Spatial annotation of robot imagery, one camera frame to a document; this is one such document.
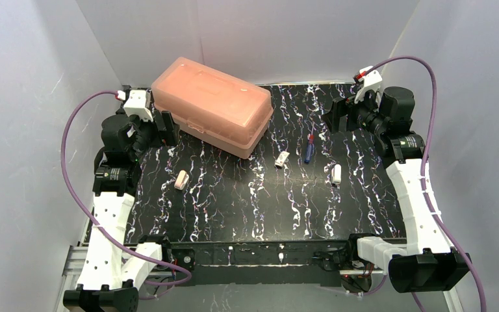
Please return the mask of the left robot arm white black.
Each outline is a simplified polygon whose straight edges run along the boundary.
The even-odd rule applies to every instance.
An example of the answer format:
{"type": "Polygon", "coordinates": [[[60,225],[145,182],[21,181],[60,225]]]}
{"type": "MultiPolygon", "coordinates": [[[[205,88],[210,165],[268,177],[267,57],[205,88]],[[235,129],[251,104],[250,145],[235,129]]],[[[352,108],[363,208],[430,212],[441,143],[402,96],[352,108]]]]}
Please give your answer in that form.
{"type": "Polygon", "coordinates": [[[147,121],[119,110],[101,126],[89,247],[77,285],[64,292],[62,303],[68,311],[136,311],[139,290],[151,271],[173,267],[170,242],[163,235],[143,237],[135,250],[123,244],[142,174],[139,160],[149,148],[176,145],[179,127],[166,110],[147,121]]]}

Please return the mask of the white mini stapler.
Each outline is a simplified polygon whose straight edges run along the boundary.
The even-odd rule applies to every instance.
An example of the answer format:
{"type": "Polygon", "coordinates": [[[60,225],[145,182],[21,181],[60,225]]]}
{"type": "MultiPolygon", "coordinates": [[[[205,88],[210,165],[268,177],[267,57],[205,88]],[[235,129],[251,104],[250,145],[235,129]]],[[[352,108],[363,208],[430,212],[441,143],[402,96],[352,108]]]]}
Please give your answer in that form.
{"type": "Polygon", "coordinates": [[[335,164],[331,169],[331,184],[339,185],[342,180],[342,168],[340,164],[335,164]]]}

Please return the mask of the pink mini stapler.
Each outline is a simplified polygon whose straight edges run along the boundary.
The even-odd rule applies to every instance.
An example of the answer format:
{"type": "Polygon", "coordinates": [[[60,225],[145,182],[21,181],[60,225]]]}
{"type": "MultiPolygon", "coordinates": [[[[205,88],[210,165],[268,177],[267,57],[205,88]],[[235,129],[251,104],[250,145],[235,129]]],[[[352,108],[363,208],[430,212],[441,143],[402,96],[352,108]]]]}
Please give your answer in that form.
{"type": "Polygon", "coordinates": [[[175,189],[183,190],[186,187],[189,178],[190,178],[189,174],[185,170],[181,170],[178,173],[177,178],[175,180],[174,184],[175,189]]]}

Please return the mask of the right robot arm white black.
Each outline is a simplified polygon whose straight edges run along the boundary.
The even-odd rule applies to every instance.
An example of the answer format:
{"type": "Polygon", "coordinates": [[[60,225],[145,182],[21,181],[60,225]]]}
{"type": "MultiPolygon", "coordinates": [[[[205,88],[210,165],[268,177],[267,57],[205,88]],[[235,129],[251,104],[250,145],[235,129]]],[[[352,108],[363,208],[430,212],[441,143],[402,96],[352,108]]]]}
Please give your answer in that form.
{"type": "Polygon", "coordinates": [[[374,137],[374,147],[395,189],[406,232],[405,246],[371,233],[353,233],[345,247],[319,252],[322,269],[339,270],[352,294],[372,292],[371,275],[380,273],[399,293],[449,291],[468,273],[465,258],[438,225],[441,213],[428,190],[422,164],[425,140],[411,130],[415,98],[409,89],[391,86],[381,97],[366,92],[338,97],[325,107],[322,120],[330,132],[342,125],[374,137]]]}

